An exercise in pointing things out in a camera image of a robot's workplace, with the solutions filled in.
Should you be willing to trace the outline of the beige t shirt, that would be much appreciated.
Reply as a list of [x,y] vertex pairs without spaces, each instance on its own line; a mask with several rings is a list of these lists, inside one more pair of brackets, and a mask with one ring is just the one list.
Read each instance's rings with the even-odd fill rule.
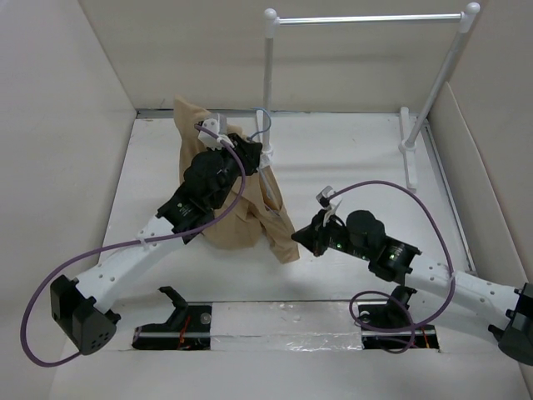
[[[183,97],[174,99],[173,118],[182,144],[179,152],[179,181],[194,156],[206,147],[193,127],[210,114]],[[281,190],[270,167],[246,178],[246,188],[238,204],[220,222],[203,231],[206,240],[222,250],[254,247],[265,237],[278,262],[295,262],[300,258],[298,245],[291,239],[295,228],[287,213]]]

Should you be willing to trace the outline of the blue wire hanger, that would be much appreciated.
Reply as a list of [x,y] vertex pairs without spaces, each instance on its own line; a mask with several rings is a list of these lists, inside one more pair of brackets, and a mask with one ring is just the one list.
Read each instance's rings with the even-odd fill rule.
[[[272,125],[271,115],[264,107],[252,107],[252,110],[256,113],[257,130],[252,135],[247,136],[246,140],[250,143],[253,143],[255,138],[263,133],[269,134]],[[266,150],[262,150],[258,173],[264,189],[263,202],[265,204],[265,208],[269,213],[279,217],[280,211],[279,207],[275,204],[276,198],[273,195],[271,185],[264,173],[265,168],[271,166],[271,157],[273,155],[273,149],[270,146],[270,138],[268,138],[266,141],[267,146]]]

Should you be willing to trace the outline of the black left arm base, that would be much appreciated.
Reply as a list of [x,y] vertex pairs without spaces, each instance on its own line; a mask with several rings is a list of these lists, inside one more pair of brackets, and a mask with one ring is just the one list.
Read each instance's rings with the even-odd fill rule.
[[137,327],[132,348],[140,351],[204,351],[211,349],[212,304],[189,303],[174,288],[160,287],[173,311],[163,323]]

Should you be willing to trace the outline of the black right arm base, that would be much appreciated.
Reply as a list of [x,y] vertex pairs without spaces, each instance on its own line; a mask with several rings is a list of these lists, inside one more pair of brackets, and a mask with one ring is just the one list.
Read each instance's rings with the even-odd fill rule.
[[433,325],[408,327],[414,321],[406,314],[415,289],[397,286],[391,294],[364,291],[349,302],[349,313],[361,329],[364,350],[382,350],[386,353],[404,353],[407,349],[438,349],[439,343]]

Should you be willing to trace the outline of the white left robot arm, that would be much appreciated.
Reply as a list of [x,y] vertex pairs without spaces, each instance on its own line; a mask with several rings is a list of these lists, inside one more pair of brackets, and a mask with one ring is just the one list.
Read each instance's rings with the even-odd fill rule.
[[61,275],[51,283],[52,317],[83,356],[101,350],[116,333],[121,317],[112,305],[121,293],[167,254],[218,223],[215,212],[223,207],[234,184],[257,172],[262,154],[259,142],[232,133],[217,145],[192,158],[182,184],[131,245],[118,248],[74,279]]

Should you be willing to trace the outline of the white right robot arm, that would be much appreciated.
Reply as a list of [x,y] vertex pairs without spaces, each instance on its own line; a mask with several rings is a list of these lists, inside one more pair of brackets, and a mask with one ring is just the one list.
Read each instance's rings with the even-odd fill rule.
[[351,212],[341,220],[322,209],[292,240],[314,256],[331,248],[368,263],[369,271],[396,287],[382,305],[361,305],[354,295],[349,313],[364,343],[400,354],[421,346],[421,334],[440,326],[495,344],[506,356],[532,364],[532,286],[489,282],[450,264],[438,263],[417,248],[386,235],[371,212]]

